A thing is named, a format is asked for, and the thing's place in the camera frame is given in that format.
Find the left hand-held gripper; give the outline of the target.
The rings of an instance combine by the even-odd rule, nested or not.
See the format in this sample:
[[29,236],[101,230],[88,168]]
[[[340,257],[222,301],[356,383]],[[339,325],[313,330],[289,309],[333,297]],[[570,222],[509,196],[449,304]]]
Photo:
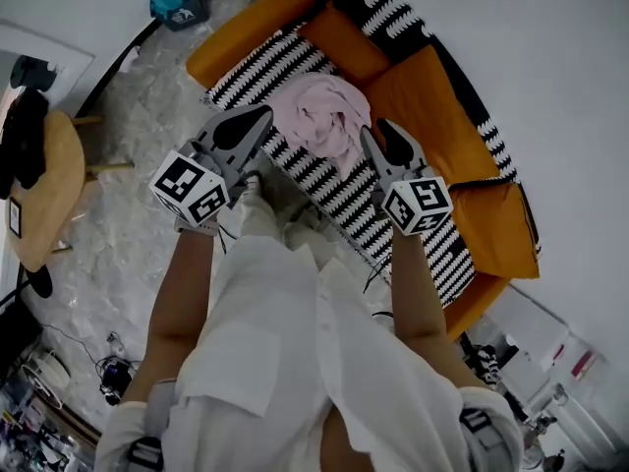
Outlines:
[[244,190],[241,175],[273,123],[266,104],[243,105],[213,115],[197,139],[166,155],[149,182],[161,204],[177,218],[203,224]]

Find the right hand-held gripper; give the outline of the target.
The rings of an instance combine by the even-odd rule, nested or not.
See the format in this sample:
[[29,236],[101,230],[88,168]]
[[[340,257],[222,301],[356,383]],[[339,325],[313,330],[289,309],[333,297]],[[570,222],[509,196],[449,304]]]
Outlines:
[[[421,145],[404,128],[384,118],[376,120],[376,127],[384,137],[384,151],[367,126],[361,128],[360,141],[385,193],[380,209],[404,236],[439,227],[453,211],[444,179],[427,166]],[[406,171],[393,180],[391,165]]]

